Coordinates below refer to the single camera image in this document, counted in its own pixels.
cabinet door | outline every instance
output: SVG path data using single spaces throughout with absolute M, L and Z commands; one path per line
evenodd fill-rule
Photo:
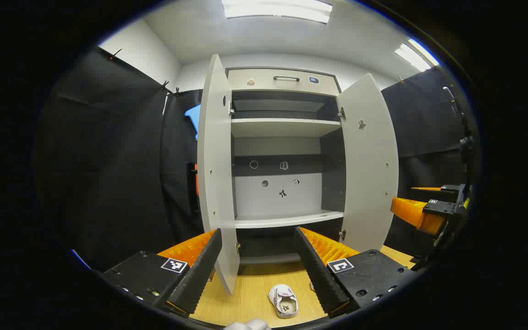
M 236 251 L 235 219 L 231 176 L 231 88 L 220 57 L 213 55 L 205 78 L 201 114 L 197 165 L 199 201 L 205 231 L 221 228 L 223 246 L 215 270 L 229 294 L 239 267 Z
M 360 252 L 384 244 L 398 192 L 398 151 L 390 113 L 371 74 L 337 96 L 346 148 L 343 241 Z

fluorescent light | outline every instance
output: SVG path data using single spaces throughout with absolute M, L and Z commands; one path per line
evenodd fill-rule
M 439 65 L 440 63 L 437 62 L 437 60 L 425 49 L 423 48 L 423 46 L 421 46 L 418 42 L 416 42 L 415 40 L 413 39 L 409 39 L 409 43 L 413 45 L 413 47 L 417 48 L 417 50 L 419 50 L 421 52 L 421 54 L 423 54 L 428 60 L 429 62 L 431 62 L 431 64 L 433 66 L 435 65 Z
M 409 62 L 421 72 L 431 68 L 431 65 L 429 65 L 429 63 L 425 62 L 425 60 L 421 58 L 421 56 L 415 53 L 406 44 L 401 44 L 400 48 L 394 51 L 394 54 L 397 54 L 398 56 L 402 57 L 403 59 L 405 59 L 405 61 Z
M 325 23 L 332 5 L 317 0 L 222 0 L 227 18 L 245 16 L 284 16 Z

white shoe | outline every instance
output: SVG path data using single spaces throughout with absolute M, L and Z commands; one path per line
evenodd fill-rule
M 299 303 L 291 287 L 287 284 L 277 284 L 268 292 L 268 299 L 276 308 L 279 318 L 295 317 L 299 312 Z

